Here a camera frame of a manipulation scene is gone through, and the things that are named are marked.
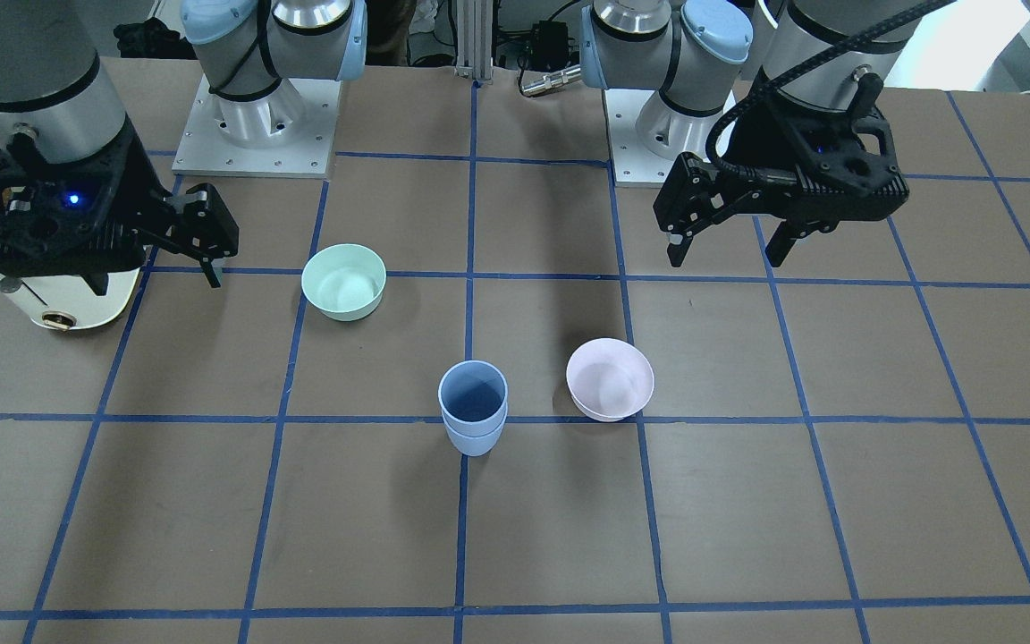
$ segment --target blue cup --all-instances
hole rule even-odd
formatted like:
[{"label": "blue cup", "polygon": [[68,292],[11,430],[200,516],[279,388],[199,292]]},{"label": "blue cup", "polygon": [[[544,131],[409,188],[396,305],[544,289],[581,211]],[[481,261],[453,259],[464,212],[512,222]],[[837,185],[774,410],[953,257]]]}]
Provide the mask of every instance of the blue cup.
[{"label": "blue cup", "polygon": [[[482,360],[459,363],[444,374],[438,395],[447,437],[455,447],[469,456],[493,447],[507,420],[503,372]],[[469,440],[457,441],[457,437]]]}]

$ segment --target grid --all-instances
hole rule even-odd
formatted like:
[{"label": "grid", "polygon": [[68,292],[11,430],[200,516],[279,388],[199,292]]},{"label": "grid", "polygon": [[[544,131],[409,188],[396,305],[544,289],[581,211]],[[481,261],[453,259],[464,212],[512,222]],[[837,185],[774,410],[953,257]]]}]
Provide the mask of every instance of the grid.
[{"label": "grid", "polygon": [[[466,616],[475,615],[548,615],[548,614],[607,614],[607,613],[647,613],[657,614],[661,622],[662,640],[666,643],[675,641],[674,630],[671,626],[671,615],[679,613],[720,613],[720,612],[790,612],[790,611],[829,611],[829,610],[850,610],[856,620],[859,632],[859,639],[863,643],[870,643],[869,623],[867,623],[865,611],[878,610],[879,608],[900,608],[900,607],[1030,607],[1030,594],[1027,595],[988,595],[988,596],[949,596],[949,597],[895,597],[895,599],[869,599],[862,597],[858,590],[856,575],[854,574],[853,563],[851,563],[850,548],[847,545],[844,534],[842,518],[837,512],[837,502],[834,498],[833,484],[830,482],[830,474],[827,472],[825,455],[823,453],[822,441],[819,440],[817,427],[826,423],[939,423],[939,425],[960,425],[967,428],[972,438],[973,447],[978,453],[980,463],[986,474],[986,480],[993,490],[998,510],[1001,513],[1002,521],[1006,531],[1010,535],[1014,549],[1019,555],[1023,571],[1027,576],[1027,584],[1030,586],[1030,560],[1027,556],[1025,546],[1020,537],[1017,526],[1014,522],[1012,514],[1008,511],[1004,494],[1000,489],[996,472],[986,453],[984,440],[982,440],[977,425],[1030,425],[1030,417],[991,417],[975,416],[968,408],[965,400],[965,393],[961,389],[960,380],[956,370],[953,369],[952,360],[946,347],[943,339],[937,330],[936,321],[933,319],[931,307],[925,295],[927,289],[962,289],[962,290],[1025,290],[1030,291],[1030,282],[1025,281],[921,281],[918,279],[915,269],[913,269],[911,258],[902,237],[898,231],[895,221],[888,221],[892,238],[898,246],[900,261],[903,262],[904,270],[907,273],[907,280],[842,280],[842,278],[817,278],[817,277],[785,277],[778,276],[776,270],[770,268],[767,261],[764,262],[764,276],[721,276],[720,274],[707,274],[707,276],[663,276],[663,274],[629,274],[627,272],[624,257],[624,241],[619,221],[619,208],[616,191],[613,187],[613,168],[606,160],[523,160],[523,159],[503,159],[486,158],[478,155],[478,95],[479,87],[471,88],[471,151],[467,156],[461,155],[421,155],[421,154],[393,154],[393,152],[355,152],[339,151],[340,158],[362,158],[362,159],[385,159],[385,160],[456,160],[469,164],[469,204],[467,204],[467,264],[464,272],[434,272],[434,270],[390,270],[393,277],[433,278],[433,280],[462,280],[465,284],[466,298],[466,319],[464,338],[464,359],[470,360],[474,355],[474,313],[475,313],[475,290],[477,280],[569,280],[569,281],[617,281],[620,289],[622,314],[624,314],[625,334],[627,341],[633,343],[633,321],[632,309],[630,308],[630,284],[633,282],[647,281],[685,281],[685,282],[735,282],[735,284],[765,284],[768,286],[772,297],[774,308],[776,309],[777,326],[781,331],[781,341],[789,360],[790,376],[794,388],[796,388],[796,400],[800,407],[800,415],[786,416],[650,416],[639,413],[633,417],[634,429],[638,433],[639,452],[641,453],[641,472],[643,493],[646,498],[647,529],[650,534],[651,554],[654,561],[654,586],[657,592],[657,602],[654,603],[633,603],[633,604],[518,604],[518,605],[489,605],[488,607],[475,607],[465,602],[466,583],[466,547],[467,531],[469,531],[469,489],[471,484],[471,468],[468,457],[460,457],[458,465],[458,499],[457,499],[457,539],[455,539],[455,574],[454,574],[454,603],[449,607],[256,607],[258,583],[263,567],[263,554],[266,551],[266,539],[268,537],[269,519],[274,504],[274,488],[277,484],[278,472],[281,469],[281,446],[283,432],[287,423],[441,423],[439,416],[308,416],[296,415],[289,412],[289,398],[295,387],[295,367],[297,367],[300,342],[302,342],[302,331],[304,317],[306,317],[307,302],[300,298],[297,313],[295,313],[295,329],[291,333],[291,341],[288,347],[288,362],[283,376],[283,386],[281,388],[281,401],[275,415],[140,415],[139,413],[111,413],[107,412],[110,395],[117,378],[123,359],[126,358],[126,348],[130,342],[131,333],[139,318],[140,307],[148,282],[153,281],[157,274],[166,273],[198,273],[197,268],[169,268],[169,266],[157,266],[157,253],[154,252],[148,260],[146,268],[134,299],[130,314],[126,317],[126,326],[119,336],[117,350],[110,364],[109,375],[105,380],[101,399],[98,400],[98,407],[92,413],[11,413],[1,412],[0,419],[16,420],[74,420],[89,421],[91,423],[89,437],[85,439],[81,457],[75,470],[73,482],[68,500],[65,502],[58,534],[54,541],[54,546],[46,564],[44,576],[42,576],[41,586],[37,589],[33,608],[30,611],[0,611],[0,620],[18,620],[25,622],[24,643],[33,641],[37,624],[45,620],[102,620],[102,619],[135,619],[135,620],[238,620],[238,641],[245,643],[248,641],[250,628],[255,620],[290,619],[290,618],[452,618],[453,632],[452,641],[460,644],[464,640],[464,620]],[[1015,229],[1025,244],[1030,256],[1030,240],[1025,229],[1020,224],[1012,204],[1006,197],[1002,184],[1004,183],[1030,183],[1029,176],[1006,176],[1001,178],[994,171],[985,152],[977,142],[972,128],[968,126],[965,114],[962,113],[956,99],[949,94],[949,102],[955,111],[956,118],[964,127],[972,149],[976,151],[982,165],[986,170],[986,175],[941,175],[941,174],[911,174],[913,179],[949,179],[949,180],[973,180],[973,182],[990,182],[996,188],[997,195],[1002,201],[1002,205],[1012,221]],[[168,150],[158,150],[151,152],[157,156],[172,155]],[[609,185],[610,212],[613,217],[614,249],[616,249],[617,274],[583,274],[583,273],[486,273],[478,272],[475,269],[475,245],[476,245],[476,182],[478,182],[478,167],[481,164],[531,164],[547,166],[580,165],[588,167],[605,168]],[[182,178],[176,180],[174,191],[180,187]],[[310,257],[318,248],[320,237],[322,237],[322,226],[325,223],[327,203],[329,197],[329,184],[323,184],[319,196],[317,213],[315,213],[315,227],[312,232],[311,243],[307,248],[306,256]],[[755,230],[757,241],[764,245],[765,235],[762,229],[760,217],[740,217],[740,221],[731,223],[731,226],[751,225]],[[299,270],[286,268],[227,268],[229,274],[299,274]],[[858,286],[894,286],[895,289],[912,289],[915,291],[917,302],[923,311],[925,323],[931,331],[932,341],[935,343],[939,360],[943,364],[948,375],[949,383],[955,393],[957,403],[961,413],[957,416],[867,416],[867,415],[817,415],[810,412],[810,401],[805,395],[805,386],[802,382],[801,370],[798,367],[794,343],[789,331],[789,319],[786,316],[780,287],[782,285],[858,285]],[[249,575],[247,590],[244,603],[236,610],[169,610],[169,608],[148,608],[148,610],[50,610],[45,607],[46,592],[48,592],[55,570],[58,567],[58,560],[62,547],[65,544],[71,518],[78,501],[78,493],[81,489],[82,481],[89,468],[95,439],[102,423],[132,423],[132,421],[154,421],[156,423],[273,423],[274,440],[271,445],[271,456],[266,477],[265,492],[261,507],[261,522],[256,529],[256,539],[254,539],[254,549],[252,560],[249,564]],[[581,416],[512,416],[508,423],[591,423]],[[830,524],[832,526],[838,557],[842,560],[844,574],[847,582],[850,598],[848,600],[774,600],[774,602],[672,602],[666,592],[662,579],[662,547],[659,539],[659,521],[654,505],[654,482],[651,477],[651,462],[649,456],[649,441],[647,441],[647,428],[661,427],[662,425],[674,423],[714,423],[714,425],[803,425],[809,432],[810,447],[813,450],[813,457],[817,464],[817,472],[821,478],[824,500],[829,513]]]}]

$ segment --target mint green bowl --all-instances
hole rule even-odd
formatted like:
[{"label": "mint green bowl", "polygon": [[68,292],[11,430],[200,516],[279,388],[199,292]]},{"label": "mint green bowl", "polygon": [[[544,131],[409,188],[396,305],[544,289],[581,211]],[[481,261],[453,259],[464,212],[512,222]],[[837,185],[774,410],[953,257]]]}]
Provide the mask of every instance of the mint green bowl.
[{"label": "mint green bowl", "polygon": [[304,265],[302,291],[312,306],[341,323],[376,310],[388,280],[380,256],[359,244],[336,244]]}]

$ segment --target metal mounting plate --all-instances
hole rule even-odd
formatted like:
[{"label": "metal mounting plate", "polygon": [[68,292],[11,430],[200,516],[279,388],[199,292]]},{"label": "metal mounting plate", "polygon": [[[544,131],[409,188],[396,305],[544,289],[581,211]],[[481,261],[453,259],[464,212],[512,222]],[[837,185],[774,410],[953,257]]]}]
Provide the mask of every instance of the metal mounting plate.
[{"label": "metal mounting plate", "polygon": [[177,143],[173,172],[196,176],[288,176],[327,179],[332,162],[336,117],[340,112],[340,81],[291,78],[304,101],[307,117],[299,139],[277,147],[237,146],[220,134],[204,76],[197,87],[193,109]]},{"label": "metal mounting plate", "polygon": [[[604,106],[607,110],[607,134],[610,138],[610,154],[614,160],[614,184],[616,187],[659,188],[666,180],[675,160],[663,159],[642,143],[633,124],[639,121],[642,106],[654,94],[650,90],[606,90]],[[726,98],[728,110],[735,105],[733,94]],[[726,151],[728,138],[733,131],[729,126],[718,141],[718,149]],[[705,156],[705,150],[690,150]]]}]

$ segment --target light blue joint cap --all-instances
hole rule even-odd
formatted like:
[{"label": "light blue joint cap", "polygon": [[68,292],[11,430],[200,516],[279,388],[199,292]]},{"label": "light blue joint cap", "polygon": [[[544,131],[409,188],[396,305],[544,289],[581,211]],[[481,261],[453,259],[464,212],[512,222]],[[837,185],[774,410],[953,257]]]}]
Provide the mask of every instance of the light blue joint cap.
[{"label": "light blue joint cap", "polygon": [[583,7],[583,44],[579,48],[579,62],[583,65],[583,82],[595,90],[609,90],[607,77],[598,63],[598,45],[593,40],[593,22],[590,22],[590,7]]},{"label": "light blue joint cap", "polygon": [[348,43],[340,60],[340,74],[336,80],[355,80],[364,74],[364,53],[369,42],[369,12],[364,0],[352,3],[352,24],[348,26]]},{"label": "light blue joint cap", "polygon": [[682,22],[698,44],[729,65],[741,65],[749,57],[753,25],[726,0],[686,0]]},{"label": "light blue joint cap", "polygon": [[184,0],[180,24],[192,44],[209,44],[241,26],[256,8],[256,0]]}]

